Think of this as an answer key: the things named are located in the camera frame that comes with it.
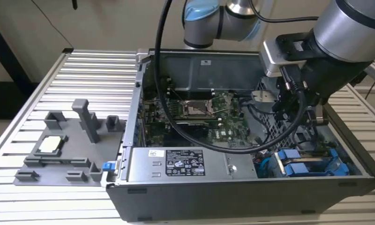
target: black cable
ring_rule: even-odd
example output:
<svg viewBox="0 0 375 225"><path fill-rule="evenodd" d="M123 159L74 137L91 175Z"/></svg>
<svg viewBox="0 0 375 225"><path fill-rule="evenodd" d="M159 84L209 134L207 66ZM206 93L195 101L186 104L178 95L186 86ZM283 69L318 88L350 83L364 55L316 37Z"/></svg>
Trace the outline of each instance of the black cable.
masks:
<svg viewBox="0 0 375 225"><path fill-rule="evenodd" d="M261 114L265 114L265 115L275 115L275 112L265 112L265 111L259 110L259 109L257 108L257 105L255 105L255 104L253 104L253 109L254 109L258 113L261 113Z"/></svg>
<svg viewBox="0 0 375 225"><path fill-rule="evenodd" d="M169 105L167 105L167 101L166 101L166 97L165 97L165 93L161 87L161 49L162 49L162 40L163 40L163 32L165 32L165 26L166 26L166 20L167 20L167 15L169 15L169 11L170 11L170 7L173 4L173 0L167 0L165 7L163 7L163 12L162 12L162 16L161 16L161 21L158 24L158 34L157 34L157 44L155 44L155 57L154 57L154 69L155 69L155 83L157 83L157 89L158 89L158 97L165 109L165 113L166 113L166 117L170 121L171 126L174 127L174 129L177 130L177 132L179 133L181 136L183 136L190 142L193 142L194 144L218 151L218 152L223 152L223 153L229 153L229 154L251 154L251 153L257 153L262 150L269 149L270 147L273 147L275 144L278 144L281 141L283 141L289 135L293 133L293 131L295 130L295 128L299 126L301 122L302 122L302 117L303 114L306 112L306 96L305 96L305 92L302 90L299 90L297 92L297 97L298 97L298 101L299 101L299 110L297 113L297 117L293 121L293 123L290 124L290 126L287 127L287 129L282 132L282 134L270 142L265 143L261 146L257 147L250 147L250 148L245 148L245 149L231 149L231 148L223 148L211 144L207 144L199 140L197 140L189 133L186 133L186 131L181 128L181 126L178 125L178 123L174 121L173 119L173 115L170 113L170 109L169 109Z"/></svg>
<svg viewBox="0 0 375 225"><path fill-rule="evenodd" d="M298 143L298 141L295 139L297 132L298 132L298 128L295 129L295 131L291 134L291 139L293 139L293 142L295 143L295 146L299 148L299 150L303 150L303 147L301 146L301 144Z"/></svg>
<svg viewBox="0 0 375 225"><path fill-rule="evenodd" d="M372 91L373 91L374 86L375 86L375 82L374 82L374 84L372 85L372 88L370 88L369 93L368 93L368 95L366 95L366 100L368 100L368 98L369 98L369 95L370 95L370 93L372 93Z"/></svg>
<svg viewBox="0 0 375 225"><path fill-rule="evenodd" d="M189 0L186 0L186 3L183 4L183 9L182 9L182 26L183 26L183 29L186 28L186 9L187 9L187 3L189 3Z"/></svg>
<svg viewBox="0 0 375 225"><path fill-rule="evenodd" d="M270 131L270 128L269 128L267 124L261 120L261 118L255 115L254 111L251 110L253 107L255 107L253 104L247 104L247 110L249 110L253 118L266 127L267 136L263 140L263 143L267 143L267 141L270 139L270 136L271 136L271 131Z"/></svg>
<svg viewBox="0 0 375 225"><path fill-rule="evenodd" d="M35 0L31 0L32 3L35 4L35 6L38 7L39 11L42 12L42 14L44 15L44 17L47 18L51 26L54 27L54 29L59 32L59 34L63 36L63 38L66 39L66 41L68 42L68 44L71 45L71 47L74 48L74 45L71 44L71 42L68 41L68 39L66 38L66 36L63 35L63 33L59 31L59 29L56 28L56 26L52 24L48 16L46 15L44 11L42 10L42 8L39 7L39 5L36 4Z"/></svg>
<svg viewBox="0 0 375 225"><path fill-rule="evenodd" d="M318 16L308 16L308 17L298 17L298 18L289 18L289 19L267 19L265 18L261 13L257 10L255 5L253 4L253 1L249 0L250 3L250 7L253 9L253 11L255 12L258 18L269 23L290 23L290 22L299 22L299 21L317 21L318 20Z"/></svg>

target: slotted aluminum surface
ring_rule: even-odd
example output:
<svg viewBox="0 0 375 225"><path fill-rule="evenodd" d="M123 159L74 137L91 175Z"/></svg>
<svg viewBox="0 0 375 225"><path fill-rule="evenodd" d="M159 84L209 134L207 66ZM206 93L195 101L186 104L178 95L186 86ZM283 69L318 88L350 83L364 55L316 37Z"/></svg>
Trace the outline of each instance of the slotted aluminum surface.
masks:
<svg viewBox="0 0 375 225"><path fill-rule="evenodd" d="M100 118L115 114L126 119L134 76L134 52L75 51L60 57L0 138L0 224L126 224L103 188L18 187L12 181L46 127L42 120L47 111L63 110L66 117L76 117L71 103L75 98L87 98L90 110ZM332 97L330 104L375 159L372 106L349 86ZM169 224L375 225L375 190L366 196L345 199L321 216L170 221Z"/></svg>

